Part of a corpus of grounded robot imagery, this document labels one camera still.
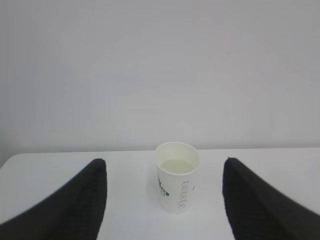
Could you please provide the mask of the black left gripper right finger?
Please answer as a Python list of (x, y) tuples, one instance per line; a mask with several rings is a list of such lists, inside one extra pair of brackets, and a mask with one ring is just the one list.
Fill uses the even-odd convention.
[(237, 158), (223, 166), (225, 213), (236, 240), (318, 240), (320, 216), (268, 184)]

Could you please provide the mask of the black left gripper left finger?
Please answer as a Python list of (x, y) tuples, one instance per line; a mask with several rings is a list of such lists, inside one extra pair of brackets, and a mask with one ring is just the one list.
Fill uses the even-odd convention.
[(92, 160), (27, 211), (0, 225), (2, 240), (95, 240), (108, 195), (105, 160)]

